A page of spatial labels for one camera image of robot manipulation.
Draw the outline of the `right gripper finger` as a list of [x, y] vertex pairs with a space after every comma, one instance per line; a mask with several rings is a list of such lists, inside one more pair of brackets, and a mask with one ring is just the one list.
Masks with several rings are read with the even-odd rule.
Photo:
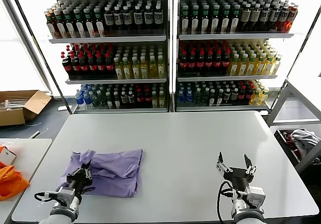
[[246, 154], [244, 154], [245, 164], [246, 164], [246, 174], [254, 175], [256, 172], [256, 166], [252, 164], [251, 160]]
[[231, 172], [231, 169], [224, 163], [222, 152], [219, 152], [216, 168], [221, 175]]

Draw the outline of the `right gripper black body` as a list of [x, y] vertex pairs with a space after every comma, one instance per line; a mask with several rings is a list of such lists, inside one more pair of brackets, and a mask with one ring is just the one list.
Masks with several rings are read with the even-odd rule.
[[245, 190], [252, 182], [252, 175], [246, 173], [246, 169], [231, 168], [232, 171], [224, 172], [223, 177], [232, 183], [234, 189]]

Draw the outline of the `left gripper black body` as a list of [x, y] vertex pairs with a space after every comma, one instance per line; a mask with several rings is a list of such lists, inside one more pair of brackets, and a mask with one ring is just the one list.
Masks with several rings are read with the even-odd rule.
[[76, 174], [67, 175], [67, 183], [69, 188], [75, 189], [78, 194], [84, 194], [92, 191], [92, 177], [86, 172], [77, 172]]

